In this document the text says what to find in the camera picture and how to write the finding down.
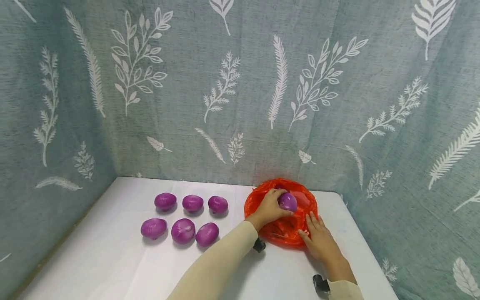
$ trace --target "onion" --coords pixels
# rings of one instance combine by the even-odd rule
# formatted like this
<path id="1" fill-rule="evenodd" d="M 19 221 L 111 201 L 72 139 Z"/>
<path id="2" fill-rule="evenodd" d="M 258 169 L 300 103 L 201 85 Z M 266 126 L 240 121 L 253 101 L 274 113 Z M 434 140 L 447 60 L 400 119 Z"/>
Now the onion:
<path id="1" fill-rule="evenodd" d="M 195 236 L 195 224 L 189 219 L 180 219 L 172 226 L 172 238 L 178 244 L 187 244 Z"/>
<path id="2" fill-rule="evenodd" d="M 162 234 L 167 231 L 167 222 L 164 219 L 148 219 L 140 228 L 140 232 L 144 237 L 151 238 L 152 240 L 158 239 Z"/>
<path id="3" fill-rule="evenodd" d="M 208 207 L 214 214 L 222 214 L 228 209 L 228 202 L 225 198 L 220 196 L 212 196 L 208 199 Z"/>
<path id="4" fill-rule="evenodd" d="M 207 223 L 200 227 L 195 239 L 201 247 L 209 247 L 218 238 L 219 232 L 220 229 L 215 223 Z"/>
<path id="5" fill-rule="evenodd" d="M 278 205 L 281 209 L 289 210 L 291 212 L 297 211 L 297 199 L 295 196 L 286 192 L 278 198 Z"/>
<path id="6" fill-rule="evenodd" d="M 163 211 L 172 209 L 175 206 L 175 203 L 177 203 L 177 197 L 169 192 L 161 193 L 155 197 L 154 201 L 155 206 Z"/>
<path id="7" fill-rule="evenodd" d="M 204 200 L 197 195 L 188 195 L 183 198 L 182 201 L 183 208 L 189 213 L 194 213 L 202 209 L 204 205 Z"/>

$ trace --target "forearm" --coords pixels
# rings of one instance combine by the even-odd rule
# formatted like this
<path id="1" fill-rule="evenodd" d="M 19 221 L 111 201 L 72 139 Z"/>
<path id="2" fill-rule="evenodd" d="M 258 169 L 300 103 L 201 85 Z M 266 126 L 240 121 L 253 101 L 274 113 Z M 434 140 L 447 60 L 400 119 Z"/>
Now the forearm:
<path id="1" fill-rule="evenodd" d="M 167 300 L 218 299 L 257 238 L 254 225 L 241 222 L 190 266 Z"/>

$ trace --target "sleeve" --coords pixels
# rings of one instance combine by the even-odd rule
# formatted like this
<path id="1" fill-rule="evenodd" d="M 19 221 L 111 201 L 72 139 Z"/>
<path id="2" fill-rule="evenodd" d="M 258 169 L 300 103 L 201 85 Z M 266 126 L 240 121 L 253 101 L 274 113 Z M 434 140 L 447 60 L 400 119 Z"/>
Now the sleeve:
<path id="1" fill-rule="evenodd" d="M 328 280 L 328 285 L 330 287 L 330 300 L 363 300 L 359 286 L 350 281 L 331 282 Z"/>
<path id="2" fill-rule="evenodd" d="M 190 266 L 167 300 L 218 299 L 257 238 L 253 225 L 241 222 Z"/>

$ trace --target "white table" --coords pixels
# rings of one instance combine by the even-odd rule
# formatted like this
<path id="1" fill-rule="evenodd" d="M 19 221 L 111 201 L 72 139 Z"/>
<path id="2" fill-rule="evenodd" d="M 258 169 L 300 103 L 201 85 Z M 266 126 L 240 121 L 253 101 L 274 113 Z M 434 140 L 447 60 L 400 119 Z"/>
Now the white table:
<path id="1" fill-rule="evenodd" d="M 243 220 L 243 204 L 251 191 L 248 186 L 117 178 L 21 299 L 163 300 L 202 252 L 196 243 L 174 246 L 170 232 L 157 241 L 143 239 L 143 221 L 164 218 L 170 229 L 185 217 L 181 207 L 184 196 L 199 195 L 206 205 L 210 196 L 219 195 L 229 202 L 227 217 L 213 219 L 207 206 L 191 219 L 197 229 L 214 220 L 222 237 Z M 153 200 L 162 192 L 177 196 L 180 205 L 173 213 L 156 212 Z M 350 261 L 365 299 L 397 300 L 340 196 L 312 193 L 319 214 Z M 324 274 L 304 252 L 267 243 L 262 253 L 251 251 L 245 257 L 222 299 L 320 299 L 312 284 L 317 273 Z"/>

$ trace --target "white leaf print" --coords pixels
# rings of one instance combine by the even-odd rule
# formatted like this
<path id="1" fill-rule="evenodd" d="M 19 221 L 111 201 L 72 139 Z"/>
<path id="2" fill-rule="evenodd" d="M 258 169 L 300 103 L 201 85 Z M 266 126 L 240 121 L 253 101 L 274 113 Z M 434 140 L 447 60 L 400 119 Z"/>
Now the white leaf print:
<path id="1" fill-rule="evenodd" d="M 373 135 L 384 136 L 385 133 L 379 128 L 388 131 L 395 131 L 395 127 L 392 125 L 393 122 L 399 124 L 405 123 L 405 117 L 411 114 L 413 108 L 417 108 L 420 105 L 419 97 L 427 92 L 428 85 L 421 84 L 420 77 L 417 77 L 413 80 L 412 85 L 407 85 L 404 90 L 404 95 L 400 95 L 398 98 L 399 108 L 392 105 L 389 110 L 389 118 L 386 118 L 386 112 L 383 111 L 377 119 L 369 118 L 367 121 L 367 131 L 360 137 L 359 143 L 363 138 L 371 133 Z"/>
<path id="2" fill-rule="evenodd" d="M 385 187 L 384 180 L 390 178 L 391 175 L 392 172 L 389 172 L 388 170 L 385 173 L 377 170 L 372 178 L 370 178 L 370 182 L 368 183 L 367 199 L 382 196 L 385 193 L 385 191 L 382 190 L 382 188 Z"/>
<path id="3" fill-rule="evenodd" d="M 216 145 L 215 141 L 212 140 L 212 138 L 208 134 L 206 134 L 202 129 L 195 128 L 195 130 L 197 130 L 197 132 L 207 140 L 207 142 L 210 144 L 210 147 L 212 147 L 212 150 L 215 153 L 215 156 L 221 161 L 223 161 L 224 164 L 226 164 L 225 160 L 223 160 L 223 155 L 220 152 L 220 149 Z"/>
<path id="4" fill-rule="evenodd" d="M 353 149 L 352 147 L 345 145 L 347 150 L 352 153 L 353 158 L 357 161 L 357 167 L 359 169 L 359 184 L 360 184 L 360 189 L 363 190 L 363 162 L 358 155 L 358 153 Z"/>
<path id="5" fill-rule="evenodd" d="M 461 257 L 458 257 L 453 264 L 453 277 L 456 286 L 461 289 L 462 292 L 475 299 L 480 297 L 480 288 Z"/>
<path id="6" fill-rule="evenodd" d="M 63 7 L 67 13 L 68 22 L 72 25 L 73 32 L 77 36 L 77 39 L 80 43 L 80 46 L 84 50 L 84 54 L 87 58 L 88 72 L 90 74 L 90 86 L 92 90 L 92 98 L 95 105 L 95 108 L 100 111 L 102 116 L 105 118 L 105 113 L 103 112 L 103 92 L 102 92 L 102 80 L 100 78 L 100 67 L 98 65 L 95 54 L 93 53 L 92 46 L 80 26 L 77 18 L 72 14 L 72 12 Z"/>
<path id="7" fill-rule="evenodd" d="M 476 144 L 480 143 L 480 102 L 475 115 L 475 121 L 467 125 L 459 138 L 450 144 L 433 165 L 430 171 L 432 179 L 428 186 L 429 190 L 432 189 L 433 183 L 453 167 L 454 163 L 461 160 Z"/>
<path id="8" fill-rule="evenodd" d="M 428 60 L 430 40 L 447 26 L 456 0 L 420 0 L 420 5 L 415 4 L 412 20 L 417 25 L 415 32 L 426 42 L 425 60 Z"/>
<path id="9" fill-rule="evenodd" d="M 218 94 L 217 90 L 212 87 L 211 95 L 204 96 L 204 103 L 205 106 L 207 106 L 207 110 L 204 115 L 205 123 L 207 123 L 207 114 L 209 111 L 222 110 L 221 106 L 214 104 L 224 104 L 229 102 L 228 99 L 222 97 L 223 95 L 234 95 L 236 93 L 233 87 L 237 85 L 236 80 L 240 78 L 240 73 L 237 72 L 238 66 L 240 66 L 240 58 L 233 58 L 232 51 L 229 51 L 226 55 L 226 58 L 222 60 L 222 69 L 220 69 L 220 77 L 225 82 L 217 80 L 216 85 L 218 88 Z"/>
<path id="10" fill-rule="evenodd" d="M 13 1 L 17 3 L 17 5 L 22 9 L 22 11 L 24 11 L 24 13 L 30 18 L 30 20 L 36 23 L 36 20 L 33 18 L 31 13 L 23 6 L 23 4 L 21 4 L 18 0 L 13 0 Z"/>
<path id="11" fill-rule="evenodd" d="M 169 151 L 169 152 L 172 152 L 171 150 L 166 149 L 165 146 L 163 146 L 163 143 L 157 141 L 157 140 L 154 139 L 153 137 L 147 136 L 147 140 L 148 140 L 148 142 L 152 145 L 152 147 L 153 147 L 155 150 L 157 150 L 157 151 L 160 151 L 160 150 L 162 150 L 162 149 L 165 149 L 165 150 L 167 150 L 167 151 Z"/>
<path id="12" fill-rule="evenodd" d="M 304 164 L 311 162 L 312 164 L 316 165 L 314 162 L 312 162 L 312 156 L 301 150 L 299 150 L 299 157 Z"/>
<path id="13" fill-rule="evenodd" d="M 225 27 L 227 28 L 228 36 L 230 36 L 230 30 L 228 29 L 227 21 L 225 17 L 227 16 L 228 11 L 232 8 L 233 0 L 210 0 L 210 6 L 216 11 L 219 15 L 222 16 Z"/>
<path id="14" fill-rule="evenodd" d="M 43 165 L 47 166 L 47 145 L 50 144 L 55 137 L 55 123 L 57 122 L 58 115 L 55 114 L 59 103 L 58 97 L 58 84 L 59 74 L 57 71 L 58 56 L 56 53 L 50 54 L 50 51 L 46 48 L 42 48 L 43 62 L 40 63 L 40 69 L 45 75 L 43 78 L 43 86 L 51 92 L 51 97 L 45 95 L 43 102 L 47 105 L 49 112 L 44 110 L 40 111 L 40 118 L 42 125 L 35 128 L 33 135 L 36 140 L 43 145 Z"/>
<path id="15" fill-rule="evenodd" d="M 35 188 L 40 189 L 43 188 L 47 185 L 55 184 L 60 187 L 63 187 L 64 189 L 67 189 L 69 191 L 76 191 L 76 190 L 81 190 L 83 189 L 82 187 L 79 187 L 77 184 L 71 182 L 68 179 L 65 179 L 63 177 L 58 177 L 58 176 L 52 176 L 45 178 L 41 182 L 39 182 Z"/>
<path id="16" fill-rule="evenodd" d="M 230 143 L 227 145 L 228 153 L 230 154 L 230 160 L 233 161 L 233 167 L 236 166 L 239 158 L 242 158 L 242 156 L 245 154 L 245 149 L 243 149 L 243 145 L 241 144 L 242 139 L 243 132 L 239 133 L 237 136 L 234 135 L 233 138 L 230 139 Z"/>
<path id="17" fill-rule="evenodd" d="M 287 88 L 287 58 L 285 57 L 285 49 L 283 48 L 282 40 L 277 36 L 273 36 L 273 46 L 275 48 L 275 57 L 276 57 L 276 68 L 278 79 L 275 84 L 275 92 L 272 95 L 272 103 L 270 104 L 270 109 L 268 110 L 268 120 L 270 121 L 270 127 L 273 129 L 273 123 L 278 115 L 280 110 L 280 104 L 282 103 L 283 94 Z"/>
<path id="18" fill-rule="evenodd" d="M 125 101 L 126 116 L 128 116 L 128 106 L 140 102 L 139 97 L 132 97 L 131 89 L 136 87 L 146 94 L 151 94 L 153 91 L 150 87 L 144 85 L 146 82 L 149 81 L 155 87 L 163 86 L 159 81 L 163 80 L 167 74 L 157 72 L 152 76 L 153 68 L 148 66 L 142 77 L 142 68 L 139 68 L 138 64 L 144 58 L 152 63 L 163 62 L 160 57 L 156 56 L 161 47 L 152 48 L 149 42 L 151 39 L 160 38 L 162 36 L 160 31 L 166 31 L 170 28 L 167 22 L 170 21 L 172 16 L 172 11 L 162 15 L 158 7 L 155 11 L 155 26 L 152 26 L 150 30 L 150 20 L 141 14 L 138 21 L 140 30 L 137 32 L 137 24 L 132 25 L 129 11 L 125 11 L 126 38 L 118 30 L 111 29 L 113 36 L 120 43 L 120 46 L 112 47 L 112 57 L 117 63 L 115 73 L 121 81 L 121 83 L 115 83 L 115 88 L 122 94 Z"/>
<path id="19" fill-rule="evenodd" d="M 85 141 L 80 145 L 80 152 L 78 156 L 75 156 L 73 159 L 77 162 L 75 167 L 77 171 L 83 175 L 85 179 L 92 181 L 93 168 L 95 167 L 95 159 L 87 152 L 87 145 Z"/>
<path id="20" fill-rule="evenodd" d="M 358 49 L 363 47 L 367 42 L 368 39 L 357 42 L 357 37 L 355 36 L 350 41 L 346 52 L 343 55 L 340 55 L 342 53 L 343 47 L 339 47 L 337 42 L 334 45 L 332 51 L 329 51 L 328 48 L 330 45 L 330 40 L 327 39 L 322 47 L 322 53 L 320 54 L 320 58 L 313 66 L 312 63 L 315 62 L 315 59 L 312 55 L 308 55 L 308 62 L 309 65 L 312 67 L 312 70 L 304 69 L 302 70 L 302 74 L 300 74 L 299 76 L 300 84 L 297 87 L 298 105 L 295 105 L 295 103 L 292 102 L 293 118 L 292 122 L 290 123 L 290 127 L 288 128 L 288 132 L 290 132 L 293 122 L 298 120 L 304 120 L 307 118 L 307 115 L 299 114 L 303 106 L 308 105 L 313 111 L 319 111 L 320 109 L 316 105 L 318 100 L 320 100 L 323 105 L 330 106 L 329 100 L 336 98 L 338 94 L 334 92 L 330 92 L 327 94 L 326 92 L 328 90 L 328 86 L 324 87 L 323 90 L 318 93 L 321 88 L 321 83 L 324 80 L 327 80 L 328 83 L 332 85 L 340 83 L 340 81 L 336 77 L 339 76 L 342 71 L 336 71 L 334 66 L 337 63 L 347 62 L 347 57 L 353 57 L 360 54 L 360 51 L 358 51 Z"/>

